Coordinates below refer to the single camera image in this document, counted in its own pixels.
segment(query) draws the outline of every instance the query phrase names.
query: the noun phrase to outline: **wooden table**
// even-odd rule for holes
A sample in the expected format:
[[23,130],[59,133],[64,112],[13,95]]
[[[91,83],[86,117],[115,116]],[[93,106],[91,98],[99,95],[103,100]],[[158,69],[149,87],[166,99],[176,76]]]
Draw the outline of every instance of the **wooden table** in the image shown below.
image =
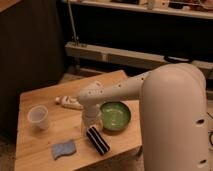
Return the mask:
[[[125,102],[132,112],[132,118],[123,132],[117,135],[101,132],[111,147],[103,157],[98,154],[90,141],[81,135],[82,111],[65,109],[54,103],[56,96],[75,97],[83,87],[95,80],[108,86],[126,78],[123,71],[116,71],[21,94],[15,170],[75,170],[141,146],[138,101]],[[36,105],[45,105],[49,110],[50,127],[45,131],[34,129],[27,121],[28,111]],[[77,152],[55,161],[51,155],[51,146],[69,139],[74,139]]]
[[0,12],[20,2],[20,0],[0,0]]

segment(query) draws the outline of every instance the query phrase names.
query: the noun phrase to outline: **storage shelf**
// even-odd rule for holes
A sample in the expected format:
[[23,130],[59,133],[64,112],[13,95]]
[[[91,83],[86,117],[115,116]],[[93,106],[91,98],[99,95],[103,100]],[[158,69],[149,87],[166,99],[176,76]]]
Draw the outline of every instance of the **storage shelf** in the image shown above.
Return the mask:
[[[109,62],[136,68],[155,69],[156,67],[168,63],[164,60],[164,56],[162,55],[109,48],[104,46],[95,46],[90,44],[79,44],[76,46],[74,42],[68,42],[65,45],[65,49],[66,54],[70,57]],[[210,75],[213,67],[211,62],[198,60],[194,60],[192,64],[200,68],[206,77]]]
[[149,13],[158,13],[158,14],[166,14],[166,15],[175,15],[175,16],[184,16],[184,17],[194,17],[201,19],[210,19],[213,20],[212,12],[201,12],[201,11],[192,11],[192,10],[180,10],[173,9],[169,7],[154,7],[153,9],[147,9],[147,5],[135,5],[135,4],[125,4],[125,3],[116,3],[116,2],[101,2],[101,1],[92,1],[92,0],[69,0],[71,4],[78,5],[87,5],[87,6],[95,6],[95,7],[104,7],[104,8],[112,8],[112,9],[120,9],[120,10],[129,10],[129,11],[138,11],[138,12],[149,12]]

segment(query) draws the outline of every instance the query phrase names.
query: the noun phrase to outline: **striped object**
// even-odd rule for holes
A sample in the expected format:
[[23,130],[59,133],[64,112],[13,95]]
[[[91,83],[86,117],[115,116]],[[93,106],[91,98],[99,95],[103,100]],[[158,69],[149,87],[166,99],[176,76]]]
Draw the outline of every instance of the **striped object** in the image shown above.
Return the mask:
[[103,156],[105,153],[107,153],[109,151],[109,149],[110,149],[109,145],[101,137],[101,135],[95,129],[95,127],[89,128],[86,132],[86,135],[101,156]]

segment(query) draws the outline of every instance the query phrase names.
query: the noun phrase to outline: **bowl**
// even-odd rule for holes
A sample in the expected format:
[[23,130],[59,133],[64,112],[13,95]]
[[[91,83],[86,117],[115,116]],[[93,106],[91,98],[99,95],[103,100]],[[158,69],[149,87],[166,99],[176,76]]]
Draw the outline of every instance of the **bowl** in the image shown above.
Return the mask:
[[101,105],[103,127],[110,131],[121,131],[131,120],[128,106],[122,102],[106,102]]

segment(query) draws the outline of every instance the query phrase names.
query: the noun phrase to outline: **paper cup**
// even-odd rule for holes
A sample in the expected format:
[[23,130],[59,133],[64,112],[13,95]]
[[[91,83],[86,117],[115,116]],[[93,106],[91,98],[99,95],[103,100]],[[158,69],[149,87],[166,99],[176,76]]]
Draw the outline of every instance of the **paper cup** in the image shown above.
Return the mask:
[[35,106],[28,112],[28,120],[34,126],[45,130],[49,127],[48,110],[45,106]]

